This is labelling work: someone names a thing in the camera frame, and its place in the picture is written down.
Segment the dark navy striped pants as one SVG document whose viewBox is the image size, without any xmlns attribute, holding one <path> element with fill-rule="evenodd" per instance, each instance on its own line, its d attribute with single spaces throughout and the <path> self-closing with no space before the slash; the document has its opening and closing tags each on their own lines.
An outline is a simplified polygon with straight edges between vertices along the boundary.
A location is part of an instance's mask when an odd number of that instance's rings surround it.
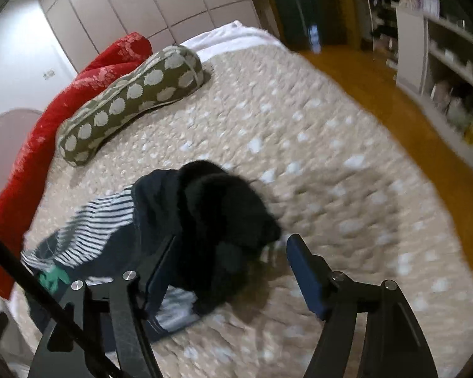
<svg viewBox="0 0 473 378">
<path fill-rule="evenodd" d="M 243 178 L 197 160 L 155 170 L 81 206 L 21 260 L 36 279 L 56 266 L 71 283 L 99 285 L 137 269 L 174 238 L 166 294 L 145 324 L 157 342 L 240 292 L 249 266 L 280 236 L 278 222 Z"/>
</svg>

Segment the green cloth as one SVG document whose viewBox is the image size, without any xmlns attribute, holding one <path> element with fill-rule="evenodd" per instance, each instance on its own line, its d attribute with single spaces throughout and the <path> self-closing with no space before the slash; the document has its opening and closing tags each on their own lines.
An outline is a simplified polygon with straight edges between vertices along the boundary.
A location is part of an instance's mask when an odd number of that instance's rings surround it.
<svg viewBox="0 0 473 378">
<path fill-rule="evenodd" d="M 71 279 L 68 274 L 63 269 L 56 266 L 52 266 L 45 271 L 40 271 L 37 275 L 37 279 L 51 295 L 55 295 L 60 287 L 66 288 L 71 284 Z"/>
</svg>

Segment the red blanket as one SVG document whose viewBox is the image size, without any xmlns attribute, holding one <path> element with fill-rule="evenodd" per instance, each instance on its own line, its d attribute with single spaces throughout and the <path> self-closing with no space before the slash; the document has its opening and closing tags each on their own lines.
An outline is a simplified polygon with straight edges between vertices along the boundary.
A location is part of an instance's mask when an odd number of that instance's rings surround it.
<svg viewBox="0 0 473 378">
<path fill-rule="evenodd" d="M 112 43 L 96 56 L 47 106 L 20 148 L 7 184 L 0 193 L 0 241 L 15 258 L 24 246 L 42 199 L 62 122 L 112 82 L 133 71 L 152 55 L 152 45 L 138 32 Z"/>
</svg>

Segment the beige dotted bed quilt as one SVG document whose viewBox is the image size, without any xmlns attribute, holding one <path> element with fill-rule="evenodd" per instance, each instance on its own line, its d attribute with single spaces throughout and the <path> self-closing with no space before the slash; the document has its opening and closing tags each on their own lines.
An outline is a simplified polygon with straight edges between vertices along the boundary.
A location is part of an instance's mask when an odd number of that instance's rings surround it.
<svg viewBox="0 0 473 378">
<path fill-rule="evenodd" d="M 432 183 L 324 73 L 270 45 L 216 55 L 196 93 L 145 113 L 84 167 L 56 154 L 25 247 L 151 172 L 211 160 L 250 181 L 283 229 L 231 303 L 153 348 L 166 377 L 302 377 L 322 325 L 284 256 L 299 233 L 354 280 L 397 281 L 439 377 L 473 353 L 473 275 Z"/>
</svg>

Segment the pink round headboard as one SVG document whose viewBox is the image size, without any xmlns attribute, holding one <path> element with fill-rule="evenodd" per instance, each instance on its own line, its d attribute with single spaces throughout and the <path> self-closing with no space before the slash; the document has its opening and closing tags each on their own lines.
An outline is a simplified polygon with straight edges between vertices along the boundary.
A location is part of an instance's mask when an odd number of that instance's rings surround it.
<svg viewBox="0 0 473 378">
<path fill-rule="evenodd" d="M 16 108 L 0 114 L 0 193 L 7 184 L 12 165 L 42 112 Z"/>
</svg>

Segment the olive hedgehog bolster pillow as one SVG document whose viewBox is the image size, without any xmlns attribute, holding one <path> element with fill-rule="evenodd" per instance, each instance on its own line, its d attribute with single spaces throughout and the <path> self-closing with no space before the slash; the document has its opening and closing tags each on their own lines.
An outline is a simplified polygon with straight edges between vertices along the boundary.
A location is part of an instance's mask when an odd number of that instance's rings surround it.
<svg viewBox="0 0 473 378">
<path fill-rule="evenodd" d="M 197 53 L 181 45 L 168 46 L 66 119 L 57 131 L 58 151 L 69 165 L 82 166 L 102 142 L 132 119 L 179 101 L 203 84 L 204 70 Z"/>
</svg>

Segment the white shelf unit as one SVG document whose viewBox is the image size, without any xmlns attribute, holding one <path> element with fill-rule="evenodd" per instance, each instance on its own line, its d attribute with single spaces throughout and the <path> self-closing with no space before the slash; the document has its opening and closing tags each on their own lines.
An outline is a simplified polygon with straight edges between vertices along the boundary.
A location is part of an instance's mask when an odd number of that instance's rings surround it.
<svg viewBox="0 0 473 378">
<path fill-rule="evenodd" d="M 397 87 L 473 167 L 473 34 L 408 3 L 392 7 L 398 33 Z"/>
</svg>

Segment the white bed sheet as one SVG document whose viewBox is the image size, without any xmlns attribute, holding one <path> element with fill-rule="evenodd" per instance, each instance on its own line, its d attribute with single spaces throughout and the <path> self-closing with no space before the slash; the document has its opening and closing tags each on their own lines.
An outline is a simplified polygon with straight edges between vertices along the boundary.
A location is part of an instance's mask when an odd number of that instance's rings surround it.
<svg viewBox="0 0 473 378">
<path fill-rule="evenodd" d="M 196 52 L 202 62 L 232 51 L 270 45 L 288 50 L 276 37 L 260 28 L 245 26 L 239 20 L 203 32 L 181 43 Z"/>
</svg>

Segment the white wardrobe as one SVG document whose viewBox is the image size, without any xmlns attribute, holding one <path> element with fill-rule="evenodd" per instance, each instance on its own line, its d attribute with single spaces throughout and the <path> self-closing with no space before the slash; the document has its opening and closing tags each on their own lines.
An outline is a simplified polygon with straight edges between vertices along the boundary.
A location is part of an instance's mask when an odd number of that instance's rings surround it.
<svg viewBox="0 0 473 378">
<path fill-rule="evenodd" d="M 40 0 L 55 37 L 76 71 L 131 32 L 155 50 L 239 20 L 260 26 L 252 0 Z"/>
</svg>

